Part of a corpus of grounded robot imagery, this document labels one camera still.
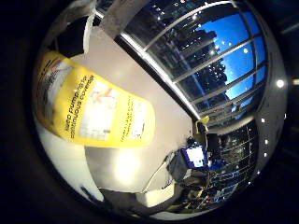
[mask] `computer monitor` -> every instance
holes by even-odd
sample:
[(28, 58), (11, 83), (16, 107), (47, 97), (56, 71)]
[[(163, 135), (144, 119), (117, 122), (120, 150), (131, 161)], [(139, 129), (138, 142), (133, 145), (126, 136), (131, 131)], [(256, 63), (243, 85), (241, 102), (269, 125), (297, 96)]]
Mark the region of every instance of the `computer monitor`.
[(196, 169), (206, 165), (206, 153), (203, 146), (183, 148), (181, 152), (190, 169)]

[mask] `cable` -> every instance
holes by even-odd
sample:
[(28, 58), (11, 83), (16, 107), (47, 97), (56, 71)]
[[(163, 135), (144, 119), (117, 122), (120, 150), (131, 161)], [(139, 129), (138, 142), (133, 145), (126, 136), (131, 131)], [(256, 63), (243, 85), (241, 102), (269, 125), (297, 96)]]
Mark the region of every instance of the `cable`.
[(171, 151), (170, 153), (168, 153), (168, 155), (165, 157), (163, 163), (158, 167), (158, 169), (153, 173), (153, 175), (150, 177), (149, 181), (148, 181), (148, 184), (142, 189), (142, 191), (140, 193), (144, 193), (147, 191), (148, 187), (150, 186), (151, 184), (151, 181), (152, 179), (157, 175), (157, 173), (160, 171), (160, 169), (167, 163), (167, 160), (170, 161), (170, 158), (172, 156), (172, 154), (176, 152), (176, 151)]

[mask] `ceiling light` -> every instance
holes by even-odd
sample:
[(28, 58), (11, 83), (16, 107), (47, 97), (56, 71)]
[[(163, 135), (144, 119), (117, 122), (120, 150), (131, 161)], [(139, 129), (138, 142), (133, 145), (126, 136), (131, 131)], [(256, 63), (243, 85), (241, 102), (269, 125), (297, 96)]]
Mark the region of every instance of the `ceiling light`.
[(178, 97), (182, 100), (182, 102), (191, 110), (191, 112), (195, 115), (197, 119), (200, 119), (200, 116), (198, 115), (197, 111), (191, 105), (191, 103), (187, 100), (186, 96), (181, 92), (181, 90), (178, 88), (176, 84), (172, 82), (168, 74), (163, 70), (163, 68), (157, 64), (155, 60), (153, 60), (150, 55), (145, 52), (136, 42), (127, 34), (122, 33), (122, 38), (124, 38), (137, 52), (140, 52), (142, 54), (142, 58), (146, 60), (161, 76), (162, 80), (166, 82), (170, 88), (178, 95)]
[(292, 81), (292, 84), (295, 85), (295, 86), (299, 86), (299, 79), (294, 79)]
[(284, 81), (281, 80), (281, 79), (279, 79), (279, 80), (277, 81), (277, 85), (278, 85), (278, 87), (281, 89), (282, 87), (284, 87)]

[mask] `yellow banner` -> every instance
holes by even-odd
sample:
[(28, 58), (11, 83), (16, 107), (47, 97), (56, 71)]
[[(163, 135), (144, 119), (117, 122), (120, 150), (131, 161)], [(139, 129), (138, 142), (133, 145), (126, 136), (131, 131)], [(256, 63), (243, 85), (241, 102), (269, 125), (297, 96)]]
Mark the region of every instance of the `yellow banner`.
[(93, 147), (142, 147), (154, 135), (150, 102), (124, 91), (56, 51), (34, 89), (38, 120), (63, 139)]

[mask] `light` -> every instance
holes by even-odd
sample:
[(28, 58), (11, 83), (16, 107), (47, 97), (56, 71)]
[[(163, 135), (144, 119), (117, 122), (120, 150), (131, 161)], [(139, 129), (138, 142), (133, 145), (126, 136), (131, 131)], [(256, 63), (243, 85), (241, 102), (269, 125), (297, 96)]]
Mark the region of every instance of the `light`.
[(292, 81), (292, 84), (295, 85), (295, 86), (299, 86), (299, 79), (294, 79)]
[(195, 115), (197, 119), (200, 119), (200, 116), (196, 112), (195, 108), (190, 104), (186, 96), (181, 92), (176, 84), (172, 82), (168, 74), (163, 70), (163, 68), (157, 64), (155, 60), (153, 60), (150, 55), (145, 52), (129, 35), (121, 33), (123, 39), (125, 39), (137, 52), (142, 54), (142, 58), (146, 60), (161, 76), (162, 80), (167, 83), (170, 88), (178, 95), (178, 97), (182, 100), (182, 102), (191, 110), (191, 112)]
[(132, 184), (140, 161), (133, 151), (123, 151), (117, 159), (115, 176), (125, 185)]
[(281, 79), (279, 79), (278, 81), (277, 81), (277, 86), (281, 89), (282, 87), (284, 87), (284, 81), (283, 80), (281, 80)]

